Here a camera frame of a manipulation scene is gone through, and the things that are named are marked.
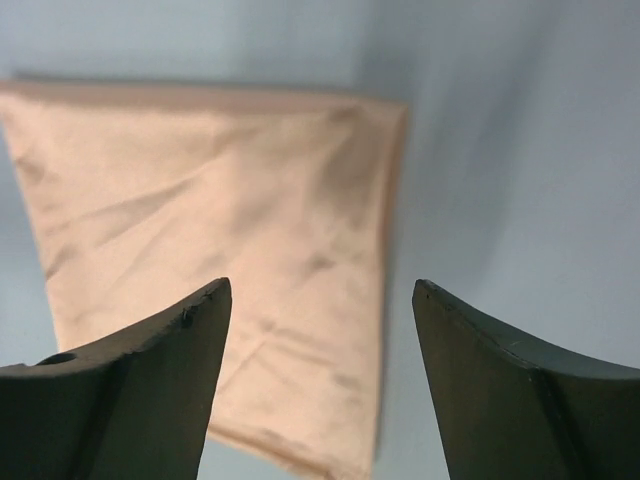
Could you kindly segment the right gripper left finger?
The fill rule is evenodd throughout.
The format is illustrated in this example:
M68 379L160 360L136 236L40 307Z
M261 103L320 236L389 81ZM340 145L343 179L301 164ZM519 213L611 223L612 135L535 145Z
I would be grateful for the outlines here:
M5 479L194 479L230 325L217 279L104 338L1 370Z

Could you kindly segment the peach satin napkin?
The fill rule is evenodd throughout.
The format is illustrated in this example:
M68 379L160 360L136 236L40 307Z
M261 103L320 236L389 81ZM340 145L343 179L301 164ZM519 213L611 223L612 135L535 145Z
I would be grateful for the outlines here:
M1 123L61 349L226 277L210 436L307 479L370 477L404 104L6 81Z

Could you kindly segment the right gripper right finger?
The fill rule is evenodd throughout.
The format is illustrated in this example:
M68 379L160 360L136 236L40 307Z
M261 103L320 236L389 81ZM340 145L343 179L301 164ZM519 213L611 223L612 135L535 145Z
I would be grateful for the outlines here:
M423 363L453 479L635 479L639 372L572 352L420 280Z

